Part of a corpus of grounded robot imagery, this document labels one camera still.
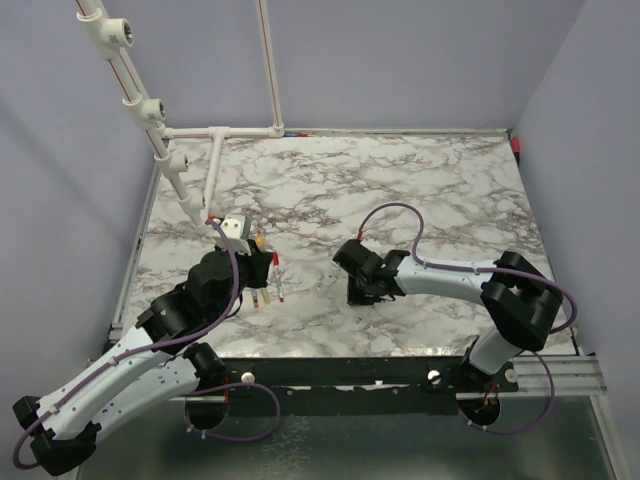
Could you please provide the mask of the white red-tipped pen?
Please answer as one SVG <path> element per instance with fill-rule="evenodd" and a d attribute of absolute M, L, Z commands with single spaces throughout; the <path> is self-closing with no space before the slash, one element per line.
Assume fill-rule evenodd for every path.
<path fill-rule="evenodd" d="M 278 298 L 281 303 L 284 303 L 285 296 L 284 296 L 284 289 L 283 289 L 282 278 L 281 278 L 280 260 L 279 260 L 278 252 L 273 252 L 273 268 L 275 272 L 275 283 L 276 283 L 276 288 L 278 292 Z"/>

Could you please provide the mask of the pink orange-tipped marker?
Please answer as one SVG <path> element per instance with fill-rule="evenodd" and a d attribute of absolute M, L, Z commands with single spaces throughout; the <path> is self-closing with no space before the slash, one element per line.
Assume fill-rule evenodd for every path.
<path fill-rule="evenodd" d="M 256 245 L 261 251 L 266 250 L 266 240 L 264 234 L 261 231 L 258 231 L 256 234 Z"/>

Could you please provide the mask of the yellow highlighter pen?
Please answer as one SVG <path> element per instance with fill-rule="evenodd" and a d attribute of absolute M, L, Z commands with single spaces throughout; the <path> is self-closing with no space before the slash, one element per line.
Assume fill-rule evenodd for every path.
<path fill-rule="evenodd" d="M 260 291 L 261 291 L 261 295 L 263 297 L 264 302 L 266 304 L 270 304 L 271 303 L 271 297 L 270 297 L 268 289 L 267 288 L 261 288 Z"/>

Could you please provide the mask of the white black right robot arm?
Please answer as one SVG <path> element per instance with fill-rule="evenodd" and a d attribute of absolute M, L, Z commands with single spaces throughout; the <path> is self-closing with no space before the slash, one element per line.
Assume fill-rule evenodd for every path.
<path fill-rule="evenodd" d="M 461 383 L 481 391 L 501 368 L 523 351 L 546 344 L 563 295 L 522 255 L 506 251 L 495 262 L 444 264 L 418 261 L 412 253 L 391 250 L 381 257 L 361 241 L 346 241 L 333 262 L 348 275 L 347 300 L 354 306 L 388 298 L 431 295 L 481 305 L 493 327 L 465 353 Z"/>

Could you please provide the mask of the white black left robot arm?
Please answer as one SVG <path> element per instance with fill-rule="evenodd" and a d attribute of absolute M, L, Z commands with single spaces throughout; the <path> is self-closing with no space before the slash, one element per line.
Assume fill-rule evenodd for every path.
<path fill-rule="evenodd" d="M 76 378 L 43 397 L 19 399 L 13 412 L 24 433 L 14 448 L 15 467 L 62 475 L 143 410 L 224 385 L 224 363 L 201 339 L 231 315 L 245 288 L 266 286 L 273 257 L 259 250 L 205 254 Z"/>

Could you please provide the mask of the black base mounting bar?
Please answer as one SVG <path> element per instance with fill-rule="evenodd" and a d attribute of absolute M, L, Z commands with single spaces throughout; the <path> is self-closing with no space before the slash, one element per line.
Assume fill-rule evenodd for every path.
<path fill-rule="evenodd" d="M 189 399 L 198 413 L 228 408 L 232 416 L 266 417 L 280 404 L 283 416 L 346 416 L 427 413 L 454 415 L 457 402 L 481 399 L 492 386 L 515 393 L 518 384 L 506 363 L 489 380 L 463 374 L 458 356 L 225 358 L 224 378 L 238 382 L 245 373 L 274 393 L 233 387 L 229 397 L 209 394 Z"/>

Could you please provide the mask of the red black corner clamp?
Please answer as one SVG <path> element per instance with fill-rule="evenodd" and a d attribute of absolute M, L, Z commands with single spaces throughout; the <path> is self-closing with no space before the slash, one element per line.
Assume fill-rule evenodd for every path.
<path fill-rule="evenodd" d="M 521 157 L 521 147 L 520 147 L 519 138 L 516 137 L 516 136 L 511 136 L 510 137 L 510 144 L 511 144 L 512 152 L 514 154 L 514 158 L 516 160 L 516 163 L 519 164 L 520 163 L 520 157 Z"/>

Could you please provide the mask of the white PVC pipe frame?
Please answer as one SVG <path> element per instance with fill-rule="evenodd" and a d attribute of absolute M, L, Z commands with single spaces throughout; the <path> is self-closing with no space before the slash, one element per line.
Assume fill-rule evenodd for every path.
<path fill-rule="evenodd" d="M 255 6 L 273 124 L 266 128 L 229 126 L 171 128 L 166 125 L 164 102 L 148 94 L 129 56 L 128 49 L 133 46 L 130 22 L 125 18 L 110 17 L 101 1 L 76 3 L 77 20 L 84 26 L 98 54 L 109 66 L 121 90 L 122 104 L 137 128 L 145 134 L 157 168 L 175 193 L 183 213 L 196 229 L 201 229 L 211 214 L 224 141 L 230 138 L 282 138 L 286 133 L 277 85 L 267 3 L 257 1 Z M 212 141 L 209 169 L 204 190 L 200 195 L 192 194 L 186 187 L 182 175 L 188 170 L 188 162 L 179 159 L 169 151 L 168 142 L 172 139 Z"/>

